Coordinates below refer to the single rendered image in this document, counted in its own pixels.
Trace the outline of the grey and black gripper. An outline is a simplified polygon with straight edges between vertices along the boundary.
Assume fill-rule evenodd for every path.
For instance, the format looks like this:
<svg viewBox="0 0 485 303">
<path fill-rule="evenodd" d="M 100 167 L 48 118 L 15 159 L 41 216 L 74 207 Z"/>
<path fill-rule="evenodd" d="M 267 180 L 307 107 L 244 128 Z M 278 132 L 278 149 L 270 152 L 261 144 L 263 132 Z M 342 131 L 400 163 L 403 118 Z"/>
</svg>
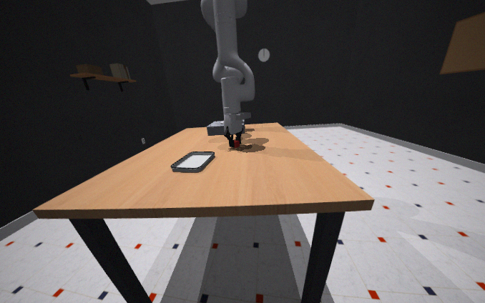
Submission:
<svg viewBox="0 0 485 303">
<path fill-rule="evenodd" d="M 236 141 L 240 141 L 243 132 L 242 120 L 236 120 L 235 114 L 224 115 L 224 136 L 229 140 L 229 147 L 235 147 L 233 134 L 236 134 Z"/>
</svg>

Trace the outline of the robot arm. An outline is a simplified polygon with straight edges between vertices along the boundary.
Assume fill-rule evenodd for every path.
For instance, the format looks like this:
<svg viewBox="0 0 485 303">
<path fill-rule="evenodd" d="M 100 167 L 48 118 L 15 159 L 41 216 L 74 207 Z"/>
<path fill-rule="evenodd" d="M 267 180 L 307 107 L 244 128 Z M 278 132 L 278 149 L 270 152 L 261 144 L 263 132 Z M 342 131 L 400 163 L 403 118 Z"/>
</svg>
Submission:
<svg viewBox="0 0 485 303">
<path fill-rule="evenodd" d="M 253 73 L 237 53 L 236 19 L 246 14 L 247 7 L 247 0 L 201 0 L 202 15 L 217 38 L 218 57 L 213 78 L 222 86 L 223 113 L 235 114 L 236 120 L 242 123 L 243 119 L 251 118 L 251 112 L 239 112 L 240 102 L 255 98 Z M 244 77 L 245 84 L 240 84 Z"/>
</svg>

